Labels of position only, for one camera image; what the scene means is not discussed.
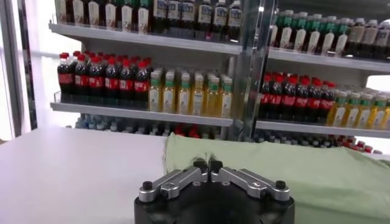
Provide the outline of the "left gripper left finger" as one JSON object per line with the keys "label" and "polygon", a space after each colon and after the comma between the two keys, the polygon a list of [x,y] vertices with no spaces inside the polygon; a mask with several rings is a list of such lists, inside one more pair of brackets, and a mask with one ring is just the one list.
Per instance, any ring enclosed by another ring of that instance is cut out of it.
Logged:
{"label": "left gripper left finger", "polygon": [[143,203],[151,203],[158,196],[171,200],[192,183],[203,183],[208,180],[208,165],[204,159],[196,159],[192,166],[183,170],[173,170],[155,181],[144,181],[138,191],[138,199]]}

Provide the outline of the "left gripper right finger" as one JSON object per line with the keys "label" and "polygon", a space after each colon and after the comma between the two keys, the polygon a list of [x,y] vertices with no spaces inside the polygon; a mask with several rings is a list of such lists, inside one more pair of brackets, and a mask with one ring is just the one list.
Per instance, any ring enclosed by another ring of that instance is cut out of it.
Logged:
{"label": "left gripper right finger", "polygon": [[290,189],[285,181],[271,181],[247,169],[232,169],[223,166],[221,161],[209,160],[210,180],[212,182],[232,183],[252,198],[262,199],[265,195],[276,201],[288,201]]}

